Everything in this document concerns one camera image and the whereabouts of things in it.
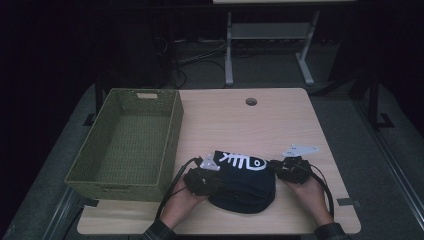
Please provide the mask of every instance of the table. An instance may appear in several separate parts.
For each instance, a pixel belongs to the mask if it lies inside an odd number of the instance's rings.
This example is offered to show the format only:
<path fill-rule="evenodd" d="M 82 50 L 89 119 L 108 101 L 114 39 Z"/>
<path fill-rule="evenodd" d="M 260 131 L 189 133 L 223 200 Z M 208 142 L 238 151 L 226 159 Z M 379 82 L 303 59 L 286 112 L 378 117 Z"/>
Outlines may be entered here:
<path fill-rule="evenodd" d="M 174 175 L 189 159 L 215 150 L 283 159 L 291 144 L 316 146 L 319 152 L 304 156 L 325 175 L 333 194 L 335 220 L 347 233 L 360 223 L 343 180 L 305 90 L 300 88 L 180 90 L 184 117 Z M 255 106 L 246 104 L 254 98 Z M 177 234 L 307 234 L 315 225 L 292 192 L 276 181 L 276 199 L 263 212 L 239 214 L 208 201 L 194 209 L 175 229 Z M 159 203 L 100 200 L 86 207 L 78 223 L 81 234 L 140 234 L 153 222 Z"/>

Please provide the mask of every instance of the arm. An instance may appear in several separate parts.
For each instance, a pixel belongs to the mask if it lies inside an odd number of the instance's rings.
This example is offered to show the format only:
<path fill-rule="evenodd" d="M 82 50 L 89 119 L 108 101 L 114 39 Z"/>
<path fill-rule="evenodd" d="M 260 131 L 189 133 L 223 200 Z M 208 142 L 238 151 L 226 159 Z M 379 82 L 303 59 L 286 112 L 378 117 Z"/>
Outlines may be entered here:
<path fill-rule="evenodd" d="M 319 240 L 333 239 L 336 236 L 340 240 L 351 239 L 345 234 L 340 224 L 334 222 L 327 210 L 324 191 L 314 178 L 310 177 L 304 184 L 284 183 L 294 192 L 302 207 L 314 219 L 317 225 L 315 235 Z"/>
<path fill-rule="evenodd" d="M 146 240 L 171 240 L 176 237 L 173 231 L 179 223 L 186 219 L 194 207 L 207 199 L 206 196 L 195 196 L 185 188 L 181 177 L 174 188 L 174 193 L 162 211 L 159 219 L 144 232 L 141 239 Z"/>

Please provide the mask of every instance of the basket handle slot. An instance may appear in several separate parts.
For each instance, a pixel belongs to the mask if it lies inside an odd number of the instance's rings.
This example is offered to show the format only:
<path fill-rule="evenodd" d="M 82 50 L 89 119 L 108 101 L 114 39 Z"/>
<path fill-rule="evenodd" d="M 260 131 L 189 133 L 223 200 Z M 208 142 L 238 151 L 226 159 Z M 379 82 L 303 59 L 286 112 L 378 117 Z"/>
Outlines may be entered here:
<path fill-rule="evenodd" d="M 157 93 L 137 93 L 137 97 L 139 99 L 155 100 L 155 99 L 158 99 L 158 94 Z"/>
<path fill-rule="evenodd" d="M 120 192 L 126 193 L 131 190 L 130 187 L 104 187 L 103 192 Z"/>

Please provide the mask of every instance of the printed fish logo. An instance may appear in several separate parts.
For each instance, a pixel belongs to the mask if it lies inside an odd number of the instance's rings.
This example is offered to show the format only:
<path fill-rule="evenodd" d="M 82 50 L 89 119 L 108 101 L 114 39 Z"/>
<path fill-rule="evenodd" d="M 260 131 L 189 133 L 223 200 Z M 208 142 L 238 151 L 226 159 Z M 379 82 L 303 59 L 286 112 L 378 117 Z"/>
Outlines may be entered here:
<path fill-rule="evenodd" d="M 252 171 L 260 171 L 266 168 L 266 161 L 259 158 L 251 158 L 250 156 L 234 154 L 234 153 L 222 153 L 224 157 L 219 159 L 219 162 L 227 160 L 228 163 L 233 162 L 233 167 L 241 169 L 243 164 L 246 163 L 246 169 Z"/>

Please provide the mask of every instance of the round hole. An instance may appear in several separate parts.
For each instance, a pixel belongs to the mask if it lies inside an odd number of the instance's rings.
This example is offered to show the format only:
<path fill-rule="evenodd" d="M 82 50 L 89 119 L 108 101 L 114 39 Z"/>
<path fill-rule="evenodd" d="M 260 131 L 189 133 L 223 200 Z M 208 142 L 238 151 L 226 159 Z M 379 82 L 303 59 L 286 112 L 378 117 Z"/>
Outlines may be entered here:
<path fill-rule="evenodd" d="M 255 106 L 256 104 L 258 104 L 258 101 L 254 98 L 248 98 L 246 99 L 246 104 L 249 106 Z"/>

